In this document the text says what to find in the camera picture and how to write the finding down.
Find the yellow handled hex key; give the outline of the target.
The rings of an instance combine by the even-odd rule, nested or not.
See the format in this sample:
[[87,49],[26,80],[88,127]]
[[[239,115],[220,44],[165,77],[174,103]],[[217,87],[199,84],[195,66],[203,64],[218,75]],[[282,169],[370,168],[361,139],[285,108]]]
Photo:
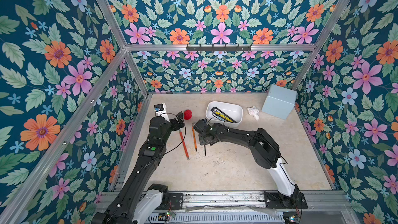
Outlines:
[[228,115],[223,114],[223,113],[216,113],[216,118],[218,118],[220,121],[225,121],[228,123],[237,123],[234,119],[230,118]]

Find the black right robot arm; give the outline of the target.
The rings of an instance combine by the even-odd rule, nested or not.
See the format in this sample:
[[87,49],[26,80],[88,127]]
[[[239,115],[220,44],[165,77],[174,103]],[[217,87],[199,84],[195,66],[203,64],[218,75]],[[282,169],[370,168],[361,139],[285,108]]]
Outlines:
[[263,128],[244,131],[221,123],[211,124],[206,119],[201,119],[194,124],[193,129],[198,133],[202,146],[225,142],[250,150],[256,164],[268,170],[277,186],[277,193],[264,192],[267,206],[280,206],[285,209],[302,207],[304,195],[288,175],[285,169],[286,161],[281,155],[279,145]]

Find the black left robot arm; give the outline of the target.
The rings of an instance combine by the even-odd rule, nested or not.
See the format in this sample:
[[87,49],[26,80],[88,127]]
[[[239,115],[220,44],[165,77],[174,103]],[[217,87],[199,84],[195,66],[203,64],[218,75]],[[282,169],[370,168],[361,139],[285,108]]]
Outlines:
[[104,213],[97,212],[93,224],[143,224],[152,212],[168,203],[168,186],[153,184],[144,197],[145,186],[166,154],[172,132],[185,127],[183,112],[166,120],[162,113],[150,120],[149,134],[140,148],[135,167],[115,200]]

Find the white storage box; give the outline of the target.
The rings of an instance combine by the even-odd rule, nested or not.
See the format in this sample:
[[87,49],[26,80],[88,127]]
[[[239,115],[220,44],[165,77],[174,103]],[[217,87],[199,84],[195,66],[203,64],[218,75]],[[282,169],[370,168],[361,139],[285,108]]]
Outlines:
[[[220,121],[218,118],[216,118],[216,113],[226,114],[230,118],[234,119],[237,123]],[[205,116],[210,123],[220,123],[227,127],[237,128],[243,120],[243,113],[243,108],[239,105],[212,101],[207,106]]]

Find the light blue box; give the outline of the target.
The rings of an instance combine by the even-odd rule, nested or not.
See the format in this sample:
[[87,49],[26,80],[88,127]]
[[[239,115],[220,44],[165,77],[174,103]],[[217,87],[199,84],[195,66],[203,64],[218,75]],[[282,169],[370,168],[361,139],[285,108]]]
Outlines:
[[287,119],[295,107],[297,92],[271,85],[261,111],[280,119]]

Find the red plush apple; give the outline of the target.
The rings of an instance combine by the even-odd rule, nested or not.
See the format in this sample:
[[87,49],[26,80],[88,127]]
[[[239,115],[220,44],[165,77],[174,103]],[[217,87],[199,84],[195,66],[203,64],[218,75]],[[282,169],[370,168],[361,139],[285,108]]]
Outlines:
[[183,117],[184,117],[184,120],[190,120],[192,118],[192,111],[191,110],[185,110],[183,112]]

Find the white plush bunny toy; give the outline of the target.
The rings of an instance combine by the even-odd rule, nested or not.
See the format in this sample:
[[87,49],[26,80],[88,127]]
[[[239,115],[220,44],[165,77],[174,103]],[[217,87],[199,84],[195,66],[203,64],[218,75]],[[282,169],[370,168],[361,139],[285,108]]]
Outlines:
[[259,120],[259,110],[255,107],[248,107],[247,108],[248,114],[252,117],[254,117],[255,120]]

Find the orange handled hex key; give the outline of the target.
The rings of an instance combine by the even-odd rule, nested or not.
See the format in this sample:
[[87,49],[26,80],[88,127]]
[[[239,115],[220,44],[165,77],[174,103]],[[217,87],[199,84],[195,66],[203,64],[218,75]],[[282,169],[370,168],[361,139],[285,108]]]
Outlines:
[[197,152],[198,151],[198,146],[197,146],[197,139],[196,139],[194,125],[195,125],[195,122],[192,124],[191,130],[192,130],[192,136],[193,136],[193,142],[194,142],[194,149]]

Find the red handled hex key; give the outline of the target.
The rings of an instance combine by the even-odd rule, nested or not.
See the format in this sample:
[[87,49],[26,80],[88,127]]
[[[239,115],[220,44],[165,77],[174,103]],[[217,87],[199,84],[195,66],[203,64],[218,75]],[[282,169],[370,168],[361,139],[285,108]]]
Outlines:
[[181,138],[181,142],[182,142],[182,145],[183,145],[183,150],[184,150],[185,156],[186,156],[187,160],[190,160],[189,153],[188,153],[188,150],[187,150],[187,147],[186,147],[186,144],[185,144],[184,135],[183,135],[181,130],[179,130],[179,134],[180,134],[180,138]]

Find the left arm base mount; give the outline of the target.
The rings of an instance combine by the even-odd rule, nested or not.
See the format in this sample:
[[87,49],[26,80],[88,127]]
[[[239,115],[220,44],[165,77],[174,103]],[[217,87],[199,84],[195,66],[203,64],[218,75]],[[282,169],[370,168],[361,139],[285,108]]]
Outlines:
[[157,209],[166,210],[167,213],[170,213],[182,209],[182,205],[182,193],[170,194],[168,186],[152,184],[139,200],[132,217],[132,223],[143,224]]

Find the black hook rail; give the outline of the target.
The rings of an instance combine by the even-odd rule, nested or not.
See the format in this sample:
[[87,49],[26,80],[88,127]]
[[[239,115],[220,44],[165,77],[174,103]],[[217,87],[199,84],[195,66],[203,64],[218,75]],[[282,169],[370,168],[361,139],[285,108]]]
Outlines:
[[197,52],[214,52],[214,51],[225,51],[225,52],[238,52],[238,51],[251,51],[252,45],[187,45],[186,51],[197,51]]

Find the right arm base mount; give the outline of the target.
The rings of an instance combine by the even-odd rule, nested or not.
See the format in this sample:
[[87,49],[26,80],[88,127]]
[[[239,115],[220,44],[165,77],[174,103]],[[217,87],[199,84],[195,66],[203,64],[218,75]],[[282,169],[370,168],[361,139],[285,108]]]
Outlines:
[[279,192],[264,192],[264,201],[267,208],[273,209],[308,209],[304,194],[298,185],[294,185],[291,196],[285,196]]

